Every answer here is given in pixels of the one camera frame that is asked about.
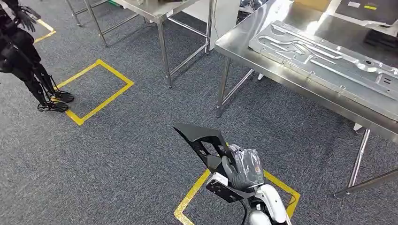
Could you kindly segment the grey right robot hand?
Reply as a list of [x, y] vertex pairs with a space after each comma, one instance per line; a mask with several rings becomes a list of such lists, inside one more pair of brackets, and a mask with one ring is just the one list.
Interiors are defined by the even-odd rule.
[[244, 149], [236, 144], [228, 146], [232, 153], [233, 163], [227, 156], [222, 157], [222, 166], [234, 189], [247, 189], [264, 183], [263, 168], [255, 149]]

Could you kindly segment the hand of second robot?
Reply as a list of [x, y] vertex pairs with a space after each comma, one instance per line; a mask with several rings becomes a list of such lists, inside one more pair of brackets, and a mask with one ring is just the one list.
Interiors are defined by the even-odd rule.
[[41, 19], [41, 15], [31, 7], [27, 6], [19, 7], [15, 14], [16, 24], [21, 24], [24, 28], [31, 32], [36, 31], [34, 24], [36, 24], [37, 20], [39, 19]]

